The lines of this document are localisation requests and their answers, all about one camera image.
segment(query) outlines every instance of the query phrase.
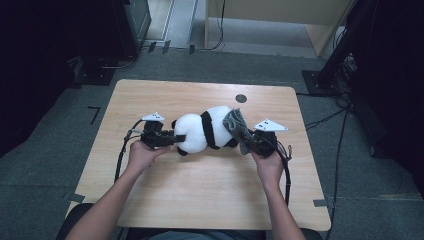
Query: stuffed panda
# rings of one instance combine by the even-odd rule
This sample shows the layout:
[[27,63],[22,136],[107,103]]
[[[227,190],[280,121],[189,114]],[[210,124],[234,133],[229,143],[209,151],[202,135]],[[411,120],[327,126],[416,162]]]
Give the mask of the stuffed panda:
[[190,113],[173,121],[174,134],[186,136],[184,142],[177,143],[178,153],[186,156],[188,153],[203,151],[207,146],[213,149],[236,147],[237,140],[222,123],[230,111],[227,106],[218,106],[209,108],[202,115]]

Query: white plush fur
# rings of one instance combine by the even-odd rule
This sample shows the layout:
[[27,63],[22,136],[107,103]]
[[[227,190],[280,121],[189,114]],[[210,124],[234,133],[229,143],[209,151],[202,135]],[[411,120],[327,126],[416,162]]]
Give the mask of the white plush fur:
[[178,143],[178,147],[188,153],[203,151],[207,146],[200,115],[190,113],[179,118],[175,123],[174,133],[186,135],[185,141]]

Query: black circle marker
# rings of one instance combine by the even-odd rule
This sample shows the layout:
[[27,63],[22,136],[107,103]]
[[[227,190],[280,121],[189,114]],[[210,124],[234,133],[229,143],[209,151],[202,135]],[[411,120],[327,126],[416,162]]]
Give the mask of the black circle marker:
[[239,94],[236,96],[236,101],[239,103],[245,103],[247,101],[247,97],[243,94]]

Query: wire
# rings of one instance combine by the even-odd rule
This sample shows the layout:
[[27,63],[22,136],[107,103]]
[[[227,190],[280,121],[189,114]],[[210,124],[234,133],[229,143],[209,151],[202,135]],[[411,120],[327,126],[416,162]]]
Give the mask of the wire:
[[321,120],[318,120],[318,121],[315,121],[315,122],[311,122],[311,123],[306,124],[305,125],[306,131],[308,131],[311,128],[314,128],[314,127],[318,126],[320,123],[323,123],[323,122],[326,122],[326,121],[330,120],[332,117],[334,117],[337,114],[343,112],[344,110],[346,110],[346,109],[339,110],[339,111],[337,111],[337,112],[331,114],[330,116],[327,116],[327,117],[325,117],[325,118],[323,118]]
[[290,187],[291,187],[291,178],[290,178],[290,170],[289,170],[288,161],[292,158],[291,157],[291,153],[292,153],[291,145],[288,146],[289,154],[287,154],[286,149],[284,148],[283,144],[281,144],[280,142],[277,141],[277,146],[275,146],[268,139],[261,137],[261,136],[258,136],[258,137],[260,137],[262,140],[264,140],[266,143],[268,143],[268,145],[270,145],[278,153],[278,155],[280,155],[281,162],[283,164],[284,172],[285,172],[285,175],[286,175],[286,193],[285,193],[284,200],[286,201],[286,204],[288,206],[289,205],[289,199],[290,199]]
[[368,49],[370,49],[370,48],[371,48],[372,31],[373,31],[373,28],[374,28],[375,15],[376,15],[376,13],[377,13],[377,8],[378,8],[378,5],[379,5],[379,4],[380,4],[380,0],[377,0],[377,3],[375,4],[375,8],[374,8],[374,14],[373,14],[373,16],[372,16],[372,20],[371,20],[370,38],[369,38],[369,40],[368,40]]
[[219,30],[221,31],[221,37],[219,38],[219,41],[218,41],[218,43],[215,45],[215,47],[213,47],[213,48],[205,48],[204,50],[206,50],[206,51],[212,51],[212,50],[217,49],[217,48],[221,45],[221,43],[223,43],[223,41],[224,41],[224,26],[223,26],[223,22],[224,22],[224,12],[225,12],[225,0],[224,0],[224,2],[222,3],[221,24],[219,24],[219,22],[218,22],[218,28],[219,28]]
[[118,180],[119,178],[119,173],[121,172],[121,165],[122,165],[122,158],[124,157],[124,153],[127,151],[126,147],[127,147],[127,143],[130,139],[134,138],[131,137],[131,134],[133,133],[132,129],[135,129],[138,124],[140,124],[142,121],[144,121],[143,119],[138,120],[134,126],[128,130],[127,135],[124,138],[124,145],[122,146],[121,152],[119,153],[119,157],[118,157],[118,162],[116,163],[116,171],[115,171],[115,181]]
[[343,29],[343,31],[339,34],[339,36],[337,36],[336,39],[336,34],[333,35],[333,50],[336,49],[337,45],[339,45],[339,42],[341,40],[341,38],[346,34],[347,28]]
[[139,138],[139,137],[141,137],[141,135],[137,135],[137,136],[132,136],[132,137],[130,137],[129,139],[133,139],[133,138]]
[[131,61],[123,66],[116,66],[116,67],[109,67],[109,66],[102,66],[100,65],[101,68],[106,68],[106,69],[120,69],[120,68],[126,68],[128,67],[131,63],[133,63],[135,60],[135,57],[131,56]]
[[336,154],[336,170],[334,171],[334,193],[333,193],[333,209],[331,210],[331,216],[330,216],[330,222],[331,222],[331,228],[327,231],[327,235],[325,236],[325,240],[328,240],[330,238],[331,231],[333,230],[333,223],[334,223],[334,215],[336,212],[336,204],[337,204],[337,192],[338,192],[338,183],[339,183],[339,160],[340,160],[340,149],[342,145],[343,135],[344,135],[344,129],[346,126],[346,119],[347,115],[349,113],[349,108],[343,109],[346,111],[346,114],[343,118],[343,124],[342,124],[342,130],[340,133],[339,143],[337,146],[337,154]]

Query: hand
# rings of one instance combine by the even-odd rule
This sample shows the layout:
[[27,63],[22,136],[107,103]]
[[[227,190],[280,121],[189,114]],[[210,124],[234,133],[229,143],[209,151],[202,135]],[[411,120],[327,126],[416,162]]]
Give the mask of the hand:
[[169,149],[171,149],[170,146],[151,149],[140,140],[131,143],[128,166],[125,172],[136,174],[139,177],[144,170],[153,164],[157,157],[166,153]]
[[252,152],[252,157],[256,162],[258,175],[265,192],[280,191],[280,179],[284,170],[280,155],[274,151],[269,157],[263,158]]

